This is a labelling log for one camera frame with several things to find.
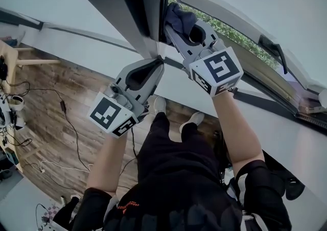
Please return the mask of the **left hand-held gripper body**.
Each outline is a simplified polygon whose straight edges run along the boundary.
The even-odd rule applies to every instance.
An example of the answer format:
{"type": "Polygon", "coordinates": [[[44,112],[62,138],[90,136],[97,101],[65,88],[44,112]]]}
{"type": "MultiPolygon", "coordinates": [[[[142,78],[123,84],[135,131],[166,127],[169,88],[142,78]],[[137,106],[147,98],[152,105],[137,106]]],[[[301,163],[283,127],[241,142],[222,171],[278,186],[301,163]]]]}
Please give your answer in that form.
{"type": "Polygon", "coordinates": [[[117,84],[99,92],[87,113],[87,118],[106,133],[120,138],[149,113],[149,103],[141,104],[117,84]]]}

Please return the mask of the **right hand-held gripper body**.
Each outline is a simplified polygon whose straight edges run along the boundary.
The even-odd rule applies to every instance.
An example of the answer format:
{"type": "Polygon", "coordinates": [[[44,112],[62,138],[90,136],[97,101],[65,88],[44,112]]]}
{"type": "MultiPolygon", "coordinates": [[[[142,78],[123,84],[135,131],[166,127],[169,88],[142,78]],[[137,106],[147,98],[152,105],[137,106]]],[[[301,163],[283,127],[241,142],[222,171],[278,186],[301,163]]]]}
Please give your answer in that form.
{"type": "Polygon", "coordinates": [[[243,69],[232,49],[221,39],[203,43],[182,41],[183,65],[189,79],[211,97],[227,91],[240,81],[243,69]]]}

